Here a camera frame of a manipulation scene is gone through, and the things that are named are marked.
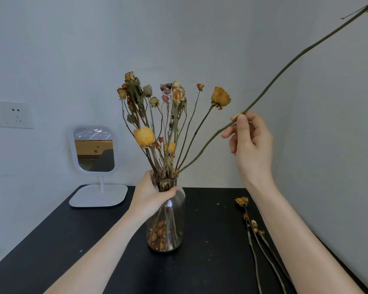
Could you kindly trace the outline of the person's left hand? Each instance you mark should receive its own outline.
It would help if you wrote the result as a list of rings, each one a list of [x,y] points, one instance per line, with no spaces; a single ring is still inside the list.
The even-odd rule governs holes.
[[[128,213],[136,222],[142,224],[161,207],[158,204],[158,189],[153,185],[151,170],[144,174],[141,182],[135,187]]]

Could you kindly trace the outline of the person's right hand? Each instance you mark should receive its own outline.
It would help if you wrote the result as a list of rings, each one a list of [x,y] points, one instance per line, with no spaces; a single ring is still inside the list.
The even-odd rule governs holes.
[[[272,176],[273,135],[263,118],[254,112],[238,113],[246,115],[250,124],[251,145],[237,148],[237,134],[229,140],[230,152],[236,156],[236,165],[240,177],[252,195],[262,194],[275,186]]]

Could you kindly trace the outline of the clear glass vase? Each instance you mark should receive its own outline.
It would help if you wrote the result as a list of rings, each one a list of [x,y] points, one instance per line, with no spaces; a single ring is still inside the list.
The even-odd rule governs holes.
[[[164,202],[146,221],[146,241],[155,252],[172,252],[180,247],[185,224],[186,195],[178,188],[175,196]]]

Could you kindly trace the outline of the person's right forearm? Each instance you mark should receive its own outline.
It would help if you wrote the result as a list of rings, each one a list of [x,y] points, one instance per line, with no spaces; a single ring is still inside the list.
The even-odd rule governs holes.
[[[245,186],[298,294],[364,294],[273,183]]]

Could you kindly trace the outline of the person's left forearm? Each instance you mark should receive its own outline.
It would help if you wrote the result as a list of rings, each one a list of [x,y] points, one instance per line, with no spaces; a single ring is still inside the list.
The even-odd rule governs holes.
[[[129,241],[148,217],[145,210],[131,207],[44,294],[103,294]]]

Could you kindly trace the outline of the pile of dried rose buds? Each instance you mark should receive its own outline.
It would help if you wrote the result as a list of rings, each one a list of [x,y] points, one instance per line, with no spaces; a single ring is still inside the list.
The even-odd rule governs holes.
[[[177,247],[177,235],[171,221],[160,220],[150,228],[147,239],[148,246],[156,252],[171,252]]]

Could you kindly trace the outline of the bunch of dried flowers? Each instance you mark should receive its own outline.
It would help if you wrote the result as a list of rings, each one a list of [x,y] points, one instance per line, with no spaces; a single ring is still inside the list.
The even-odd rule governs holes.
[[[132,71],[125,73],[124,83],[117,89],[122,103],[122,116],[131,134],[147,157],[151,168],[151,179],[159,192],[167,192],[176,187],[178,174],[202,124],[215,108],[223,109],[231,103],[231,97],[222,87],[215,87],[211,95],[211,106],[197,127],[182,158],[183,148],[175,161],[177,145],[182,133],[185,146],[190,123],[195,112],[187,121],[187,97],[179,81],[160,85],[161,98],[153,96],[151,85],[141,86],[140,79]]]

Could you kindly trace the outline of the dried yellow rose stem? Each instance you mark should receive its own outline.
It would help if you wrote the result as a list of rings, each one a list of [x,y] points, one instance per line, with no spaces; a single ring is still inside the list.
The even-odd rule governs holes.
[[[252,251],[252,256],[254,258],[254,265],[255,265],[255,276],[256,276],[256,283],[257,283],[257,290],[259,294],[263,294],[261,284],[260,284],[260,278],[259,278],[259,266],[258,266],[258,260],[255,252],[255,246],[252,241],[252,234],[255,236],[254,228],[252,227],[251,220],[248,214],[247,206],[249,204],[249,198],[248,197],[240,197],[235,199],[236,203],[244,209],[244,221],[246,223],[246,229],[247,229],[247,236],[248,236],[248,242],[249,246]]]

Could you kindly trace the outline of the thin dried bud stem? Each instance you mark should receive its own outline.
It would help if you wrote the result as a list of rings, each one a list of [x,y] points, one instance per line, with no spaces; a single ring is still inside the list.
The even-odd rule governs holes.
[[[255,264],[255,276],[256,276],[256,283],[257,283],[257,290],[259,294],[263,294],[262,292],[262,288],[261,288],[261,283],[260,283],[260,277],[259,277],[259,264],[258,264],[258,260],[257,260],[257,256],[256,256],[256,252],[255,252],[255,247],[254,244],[252,242],[252,236],[255,237],[255,241],[258,244],[258,247],[260,248],[261,252],[263,253],[263,256],[266,258],[267,262],[269,263],[270,267],[272,268],[272,270],[274,271],[279,283],[280,283],[280,287],[282,289],[283,294],[288,294],[285,288],[285,285],[280,277],[280,274],[278,273],[274,263],[270,260],[270,258],[267,256],[266,252],[263,250],[260,241],[258,240],[258,230],[256,231],[255,228],[252,225],[252,222],[249,219],[247,210],[245,210],[244,213],[244,220],[246,222],[246,228],[247,228],[247,236],[248,236],[248,242],[249,242],[249,246],[251,248],[252,251],[252,256],[254,258],[254,264]]]

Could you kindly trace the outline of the white standing mirror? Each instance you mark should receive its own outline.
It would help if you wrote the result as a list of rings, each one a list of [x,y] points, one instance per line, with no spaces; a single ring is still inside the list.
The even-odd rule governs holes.
[[[69,200],[72,208],[105,208],[122,203],[128,187],[104,182],[118,168],[117,138],[103,125],[76,125],[69,129],[75,168],[99,182],[80,187]]]

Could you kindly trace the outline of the dried stem with several buds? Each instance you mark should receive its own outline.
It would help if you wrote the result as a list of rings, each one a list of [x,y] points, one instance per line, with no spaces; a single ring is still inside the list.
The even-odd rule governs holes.
[[[289,280],[289,282],[291,284],[293,284],[288,272],[286,271],[285,267],[281,264],[281,262],[279,261],[278,257],[276,256],[275,252],[272,250],[272,248],[270,247],[269,243],[267,242],[266,238],[265,238],[265,231],[264,230],[260,230],[258,228],[258,224],[255,220],[251,220],[251,224],[252,227],[254,228],[254,231],[257,235],[259,235],[262,239],[262,241],[264,242],[264,244],[267,246],[268,250],[270,251],[270,253],[272,254],[274,260],[278,263],[281,271],[284,273],[285,277]]]

